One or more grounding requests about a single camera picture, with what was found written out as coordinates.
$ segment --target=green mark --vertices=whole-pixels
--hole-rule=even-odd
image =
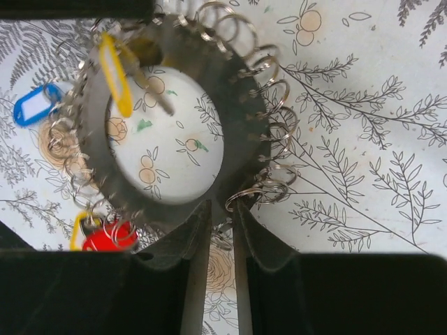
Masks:
[[[200,143],[200,141],[198,141],[198,140],[195,140],[195,141],[196,141],[197,147],[198,147],[199,149],[203,149],[203,150],[205,150],[206,152],[209,151],[205,145],[203,145],[202,143]]]
[[[144,119],[141,119],[140,122],[138,122],[137,132],[140,132],[145,128],[149,128],[150,126],[152,126],[151,121],[145,121]]]

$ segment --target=key holder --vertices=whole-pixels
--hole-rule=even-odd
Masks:
[[[171,67],[187,74],[195,80],[214,103],[219,115],[224,141],[221,169],[210,187],[202,196],[186,204],[170,205],[153,201],[141,193],[122,173],[115,158],[110,153],[105,120],[111,103],[110,90],[105,75],[98,65],[98,53],[89,54],[91,66],[87,70],[81,127],[78,129],[80,150],[88,156],[87,167],[94,171],[93,180],[109,202],[125,213],[134,213],[136,225],[151,224],[170,231],[183,222],[197,205],[206,199],[218,202],[220,208],[214,215],[216,221],[224,221],[225,199],[234,194],[247,175],[255,175],[265,167],[265,162],[257,158],[269,156],[270,143],[262,142],[261,136],[268,135],[267,119],[256,117],[265,113],[265,103],[260,96],[243,100],[241,96],[258,89],[253,77],[236,81],[241,71],[248,71],[242,57],[229,45],[230,52],[223,53],[217,44],[203,40],[199,33],[177,24],[177,16],[159,17],[136,38],[148,38],[161,50],[164,59],[169,59]]]

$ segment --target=metal ring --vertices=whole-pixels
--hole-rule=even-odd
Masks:
[[[177,19],[178,19],[178,22],[180,23],[180,25],[182,25],[182,27],[188,27],[190,25],[189,21],[188,21],[188,17],[191,14],[191,12],[193,12],[192,11],[192,1],[187,2],[188,7],[186,9],[186,15],[184,15],[182,13],[182,9],[180,8],[180,2],[183,2],[183,1],[177,1],[177,5],[176,5],[177,12],[179,13],[179,15],[177,16]]]
[[[47,145],[47,149],[48,149],[48,153],[51,155],[51,157],[53,157],[54,159],[66,159],[67,155],[69,155],[69,153],[67,154],[56,154],[54,151],[55,149],[60,149],[60,150],[73,150],[73,149],[77,149],[79,148],[79,144],[73,144],[73,145],[63,145],[63,140],[65,137],[61,137],[61,138],[52,138]]]
[[[65,158],[65,160],[64,160],[64,164],[63,164],[63,167],[64,167],[64,171],[66,172],[66,174],[71,178],[73,175],[74,175],[74,173],[73,173],[73,171],[71,171],[71,169],[68,169],[68,166],[67,166],[67,164],[68,164],[68,162],[71,160],[71,159],[73,159],[73,158],[83,158],[83,159],[90,159],[90,156],[89,155],[87,155],[87,154],[84,154],[84,153],[82,153],[82,152],[77,152],[76,154],[71,154],[69,157],[67,157],[67,158]],[[93,169],[86,169],[86,170],[89,170],[89,173],[91,173],[91,174],[93,174],[94,173],[94,170]]]
[[[283,156],[290,149],[290,147],[292,145],[292,139],[293,139],[292,137],[289,137],[287,139],[286,145],[275,156],[267,157],[267,156],[264,156],[264,155],[259,155],[259,161],[261,161],[261,162],[274,161],[275,159],[280,158],[281,156]]]
[[[277,45],[275,45],[275,44],[264,44],[264,45],[261,45],[261,46],[256,48],[256,52],[261,52],[261,51],[270,50],[270,49],[274,49],[274,50],[277,51],[276,54],[273,54],[273,56],[276,59],[278,59],[280,51],[279,51],[279,47]]]
[[[232,221],[230,221],[230,222],[228,222],[228,221],[220,222],[220,224],[214,226],[213,230],[214,230],[215,232],[224,232],[224,231],[227,231],[227,230],[221,230],[223,227],[225,227],[225,226],[227,226],[227,225],[229,225],[229,226],[232,227],[232,226],[233,226],[233,222],[232,222]]]
[[[259,183],[256,183],[254,185],[254,187],[258,187],[258,186],[266,187],[272,191],[278,190],[280,188],[283,190],[283,192],[278,193],[272,199],[263,200],[263,197],[261,197],[258,200],[259,204],[274,204],[274,203],[284,199],[288,192],[288,185],[284,181],[277,180],[277,179],[266,179],[266,180],[260,181]]]
[[[232,251],[233,245],[227,241],[225,237],[223,237],[221,234],[215,233],[211,234],[211,241],[216,244],[217,248],[220,248],[225,251]]]
[[[285,140],[286,138],[289,138],[291,136],[293,136],[293,134],[296,132],[297,128],[298,128],[298,124],[300,123],[300,121],[298,120],[298,115],[296,114],[296,112],[286,106],[282,106],[279,110],[279,112],[281,113],[282,110],[285,110],[286,113],[292,114],[292,117],[294,118],[294,122],[292,122],[291,124],[288,124],[288,134],[285,134],[285,136],[283,137],[283,139]]]
[[[98,201],[96,201],[92,206],[88,206],[87,208],[87,216],[90,220],[90,222],[94,222],[93,212],[95,208],[102,206],[105,203],[105,198],[102,198]]]
[[[90,208],[91,202],[89,201],[89,199],[86,199],[87,202],[85,204],[83,204],[81,201],[78,200],[77,190],[73,190],[73,192],[71,193],[71,198],[77,208],[82,209],[82,210],[88,210]]]
[[[75,130],[75,128],[73,127],[73,125],[69,125],[67,124],[68,122],[73,122],[73,120],[69,119],[68,117],[61,117],[58,120],[54,121],[51,126],[50,129],[48,129],[48,137],[49,138],[54,138],[54,134],[53,134],[53,129],[56,127],[62,127],[63,129],[61,130],[62,133],[68,133],[70,131]]]
[[[90,173],[90,169],[81,169],[79,172],[80,173]],[[76,178],[75,174],[70,178],[70,185],[73,188],[73,190],[76,188],[76,186],[75,186],[75,178]],[[87,196],[87,197],[89,197],[89,196],[93,197],[93,196],[96,196],[96,195],[100,195],[101,192],[99,192],[99,191],[96,192],[96,194],[92,194],[92,195],[87,194],[87,193],[82,193],[80,191],[82,188],[84,188],[86,186],[90,186],[92,180],[93,180],[93,174],[90,174],[90,178],[89,179],[85,179],[82,184],[78,184],[76,193],[77,194],[81,194],[82,196]]]
[[[258,92],[260,93],[260,92],[265,91],[266,89],[270,89],[273,86],[276,86],[278,84],[286,85],[286,90],[285,90],[284,95],[282,96],[281,100],[275,106],[273,106],[271,110],[267,111],[266,113],[264,113],[264,114],[258,113],[257,117],[260,117],[260,118],[269,117],[270,115],[278,112],[282,108],[284,103],[286,102],[286,100],[287,100],[287,98],[288,98],[288,96],[290,95],[290,92],[291,92],[291,86],[285,79],[277,80],[276,82],[274,82],[270,86],[261,87],[258,90]]]
[[[252,194],[261,194],[263,195],[265,193],[265,191],[262,190],[262,188],[248,188],[246,190],[237,192],[235,194],[233,194],[232,196],[230,196],[227,201],[225,202],[225,209],[227,211],[229,211],[230,213],[232,213],[234,211],[233,208],[230,207],[231,203],[240,198],[240,197],[244,197],[246,195],[252,195]]]
[[[58,102],[53,107],[51,107],[50,111],[48,112],[48,119],[52,122],[57,121],[57,117],[60,115],[59,110],[65,106],[64,102]]]
[[[49,82],[44,83],[43,86],[42,86],[43,95],[44,95],[44,97],[46,97],[50,101],[51,104],[57,104],[59,101],[57,99],[57,96],[56,96],[56,98],[54,98],[54,96],[52,96],[50,94],[50,92],[48,90],[48,85],[50,83],[52,83],[52,82],[59,81],[60,79],[61,78],[55,78],[54,80],[51,80]]]
[[[245,56],[241,56],[241,58],[244,60],[250,59],[256,53],[256,48],[258,47],[258,41],[259,41],[258,33],[256,32],[255,26],[245,16],[242,16],[240,14],[229,14],[229,15],[226,15],[226,16],[218,19],[216,22],[216,27],[218,27],[219,24],[221,24],[223,21],[229,20],[229,19],[232,19],[232,20],[236,19],[236,20],[242,21],[246,24],[247,27],[249,27],[249,30],[251,32],[251,37],[253,37],[254,46],[250,50],[250,52],[248,52]]]
[[[119,229],[127,222],[129,222],[129,225],[131,226],[129,233],[125,237],[118,237]],[[118,220],[118,222],[113,225],[113,228],[112,228],[112,231],[110,232],[110,234],[108,234],[108,232],[106,230],[105,230],[105,233],[107,234],[108,237],[110,237],[110,239],[112,240],[112,243],[117,248],[120,248],[122,250],[131,250],[131,249],[134,249],[138,245],[138,238],[134,241],[134,243],[132,245],[130,245],[126,248],[123,248],[119,245],[120,241],[124,241],[124,240],[128,239],[129,237],[131,237],[134,233],[136,233],[136,226],[133,225],[129,220],[126,220],[123,217],[121,217]]]
[[[94,33],[98,30],[99,24],[101,23],[103,19],[96,19],[95,22],[93,22],[92,26],[90,27],[90,33]]]
[[[284,122],[272,122],[271,124],[269,124],[269,128],[282,128],[286,131],[286,135],[283,137],[273,137],[273,136],[267,136],[265,134],[262,134],[260,137],[261,141],[269,141],[272,143],[281,142],[282,140],[285,140],[286,138],[288,138],[290,136],[288,134],[288,126]]]
[[[218,22],[218,18],[217,18],[217,11],[218,11],[218,9],[223,9],[223,10],[225,10],[228,14],[235,14],[235,11],[230,7],[230,6],[227,6],[226,4],[224,4],[224,3],[221,3],[221,2],[216,2],[216,1],[211,1],[211,2],[205,2],[203,5],[201,5],[199,8],[198,8],[198,10],[196,11],[197,12],[197,22],[199,22],[199,23],[201,23],[201,24],[203,24],[204,22],[200,19],[200,13],[201,12],[203,12],[206,8],[208,8],[208,7],[213,7],[214,9],[215,9],[215,13],[216,13],[216,22],[213,24],[213,26],[212,26],[212,28],[214,29],[214,30],[216,30],[216,28],[217,28],[217,22]]]
[[[279,64],[276,57],[271,55],[267,55],[258,59],[253,63],[252,66],[249,67],[248,70],[241,69],[237,74],[237,76],[239,78],[253,77],[269,69],[272,66],[272,64],[275,65],[274,73],[267,81],[267,84],[269,84],[270,82],[273,83],[279,73]]]
[[[290,178],[288,181],[286,181],[286,185],[290,186],[292,185],[296,179],[298,178],[298,171],[292,166],[292,165],[287,165],[287,164],[275,164],[275,165],[270,165],[267,166],[265,168],[263,168],[256,176],[255,176],[255,180],[256,181],[263,181],[267,178],[268,174],[271,171],[275,171],[275,170],[287,170],[290,173],[293,174],[292,178]]]

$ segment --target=branch drawing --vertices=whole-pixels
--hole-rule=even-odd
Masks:
[[[371,236],[385,230],[368,230],[352,228],[346,225],[347,215],[346,208],[339,209],[337,204],[330,205],[325,208],[323,203],[314,200],[313,204],[309,201],[302,200],[301,203],[294,202],[297,209],[289,212],[293,215],[293,220],[299,220],[301,225],[310,225],[310,230],[320,225],[320,232],[326,231],[332,233],[328,237],[328,241],[336,247],[338,244],[344,250],[346,247],[352,252],[353,246],[358,243],[358,252],[361,252],[364,243],[368,248],[371,247]]]
[[[428,204],[427,201],[433,194],[433,190],[427,190],[427,182],[417,180],[423,165],[419,164],[414,167],[413,162],[415,154],[405,161],[404,152],[397,154],[393,151],[395,160],[390,161],[396,168],[389,169],[390,173],[381,174],[381,159],[376,164],[369,163],[370,172],[376,176],[373,184],[379,190],[392,191],[395,195],[391,200],[391,205],[396,209],[407,208],[407,211],[400,210],[399,214],[411,222],[411,235],[413,243],[415,241],[415,233],[421,225],[433,225],[442,222],[442,220],[425,219],[424,215],[429,209],[436,209],[440,204]]]
[[[352,58],[353,55],[348,56],[347,61]],[[435,142],[440,147],[447,144],[447,119],[439,121],[436,113],[438,109],[447,109],[447,96],[437,95],[433,98],[433,95],[429,94],[424,99],[420,99],[411,110],[400,106],[390,117],[378,112],[385,107],[388,99],[395,98],[399,101],[403,99],[400,92],[404,91],[405,87],[402,86],[402,82],[397,76],[389,77],[383,83],[381,90],[374,93],[366,90],[347,92],[346,89],[340,92],[320,91],[319,88],[314,88],[311,84],[303,82],[301,73],[293,70],[294,67],[296,66],[289,65],[282,69],[300,83],[304,89],[304,92],[295,101],[301,104],[300,112],[306,111],[309,104],[313,105],[314,112],[309,116],[309,123],[313,123],[315,128],[322,126],[331,133],[341,126],[341,121],[352,117],[352,119],[358,119],[361,122],[363,132],[360,139],[368,140],[384,150],[391,146],[391,143],[386,142],[386,136],[390,131],[384,126],[392,121],[401,123],[407,130],[410,129],[410,126],[419,127],[421,135],[418,139],[429,140],[429,146]],[[334,112],[335,107],[342,107],[343,112]]]
[[[309,64],[307,62],[303,64],[301,61],[297,62],[296,64],[290,64],[286,68],[290,70],[290,72],[293,73],[299,80],[303,77],[307,84],[312,85],[314,79],[321,78],[325,82],[334,82],[334,78],[339,75],[343,78],[347,78],[347,70],[349,70],[356,61],[358,61],[358,58],[354,58],[354,55],[350,54],[346,58],[346,62],[341,63],[340,60],[336,58],[324,68],[320,68],[318,65],[310,68],[308,67]]]
[[[214,135],[214,141],[220,137],[224,138],[222,133],[222,125],[216,118],[216,108],[214,107],[211,98],[204,93],[200,98],[197,98],[197,105],[194,108],[200,113],[200,119],[203,124],[207,124],[211,135]]]
[[[25,188],[15,192],[15,199],[1,199],[0,202],[5,202],[13,211],[20,214],[30,228],[34,228],[32,217],[30,216],[30,213],[32,213],[46,224],[47,231],[50,234],[54,234],[57,226],[59,226],[65,238],[68,239],[71,236],[73,224],[67,223],[64,219],[60,219],[57,216],[61,208],[61,204],[58,202],[47,200],[46,204],[40,204],[36,192]]]
[[[263,93],[263,98],[266,101],[267,107],[272,107],[273,105],[275,105],[274,92],[273,92],[273,94],[271,94],[270,92],[265,91]],[[274,116],[272,116],[272,118],[276,121],[286,122],[285,121],[286,117],[285,117],[284,113],[276,113]],[[332,190],[328,190],[327,188],[322,188],[321,186],[316,184],[316,182],[309,180],[308,178],[303,177],[301,173],[298,173],[298,179],[313,186],[316,190],[318,190],[318,192],[299,193],[296,190],[294,190],[293,187],[290,187],[288,195],[286,196],[285,200],[289,199],[290,197],[296,196],[296,195],[304,195],[304,194],[305,195],[315,195],[315,194],[327,195],[327,196],[331,197],[335,202],[340,203],[341,206],[348,207],[352,211],[354,211],[355,213],[360,215],[361,217],[366,218],[369,221],[375,223],[378,227],[380,227],[379,228],[380,231],[390,233],[390,234],[400,238],[401,240],[405,241],[406,243],[411,244],[412,246],[417,248],[419,251],[427,253],[423,248],[421,248],[419,245],[417,245],[415,243],[415,241],[407,239],[407,237],[399,234],[398,232],[395,232],[394,230],[387,228],[383,223],[379,222],[378,220],[374,219],[371,216],[368,216],[367,213],[355,208],[354,207],[355,204],[348,202],[344,198],[343,193],[340,193],[339,187],[337,187],[337,184],[335,183],[335,181],[331,177],[331,175],[328,173],[328,171],[325,170],[314,158],[313,146],[309,145],[307,142],[303,142],[301,140],[300,136],[301,136],[301,130],[300,130],[300,127],[298,127],[296,134],[292,136],[293,145],[290,148],[290,152],[288,152],[284,157],[281,157],[281,159],[285,159],[285,158],[293,156],[293,160],[295,161],[293,164],[293,167],[295,167],[296,169],[309,168],[309,169],[314,169],[315,171],[319,171],[319,172],[323,173],[326,180],[328,180],[334,186],[334,189],[337,191],[337,193],[334,193]],[[281,142],[275,143],[274,145],[272,145],[272,150],[274,149],[275,145],[284,146],[284,144],[282,144]]]
[[[9,91],[0,90],[0,172],[11,187],[24,181],[28,175],[35,175],[29,154],[24,154],[22,148],[8,143],[17,135],[13,121],[13,100],[15,96],[11,96]]]
[[[330,140],[327,141],[321,136],[323,141],[323,147],[317,147],[321,151],[325,152],[324,157],[329,158],[328,162],[330,166],[323,165],[323,169],[332,173],[332,179],[337,185],[337,190],[343,195],[347,202],[354,202],[358,204],[358,201],[354,197],[363,197],[360,192],[352,190],[351,188],[362,182],[365,176],[356,178],[353,174],[357,168],[358,162],[349,165],[348,157],[345,157],[345,149],[339,149],[339,140],[336,139],[333,148],[330,147]]]
[[[405,26],[406,19],[409,16],[409,11],[415,10],[416,6],[421,6],[422,1],[427,2],[428,0],[400,0],[399,13],[397,14],[397,16],[399,18],[401,27]],[[424,26],[424,30],[420,35],[420,47],[423,47],[425,44],[427,44],[428,37],[436,30],[438,25],[441,26],[444,24],[444,16],[447,17],[447,0],[441,0],[439,2],[439,5],[433,10],[433,13],[430,14],[430,17]],[[441,58],[439,60],[440,68],[443,68],[445,66],[446,61],[447,52],[442,52]]]

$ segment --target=leaf pattern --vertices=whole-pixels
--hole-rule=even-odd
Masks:
[[[318,0],[225,2],[256,23],[260,42],[281,45],[278,77],[291,84],[286,105],[300,118],[289,151],[275,162],[293,165],[297,181],[281,203],[252,209],[260,223],[270,229],[273,222],[267,218],[278,218],[275,234],[300,252],[402,248],[446,257],[438,241],[446,224],[447,95],[442,73],[447,64],[447,0],[356,0],[349,8]],[[66,175],[40,155],[36,128],[18,128],[12,111],[30,87],[73,77],[91,46],[92,22],[0,22],[0,220],[47,251],[66,247],[78,209]],[[100,30],[113,24],[104,20]],[[355,36],[353,29],[365,31]],[[388,35],[396,36],[394,54],[389,47],[380,50]],[[262,86],[261,76],[257,79]],[[175,92],[178,96],[171,98],[180,99],[181,92]],[[268,108],[281,95],[278,87],[264,91]],[[191,114],[214,141],[223,140],[212,101],[206,94],[194,99]],[[143,113],[150,106],[141,98],[133,107]],[[287,123],[288,118],[281,112],[271,122]],[[194,168],[206,164],[192,151],[196,147],[188,142],[182,121],[174,125],[184,137],[172,139],[178,146],[173,154],[184,155]],[[283,142],[272,145],[273,152],[282,149]],[[157,167],[164,154],[155,145],[144,150],[148,159],[143,167],[153,173],[145,175],[151,182],[145,189],[155,200],[163,199],[163,185],[177,175]],[[161,234],[141,230],[139,236],[143,247]],[[233,335],[238,326],[234,255],[216,251],[215,245],[212,250],[202,334]]]

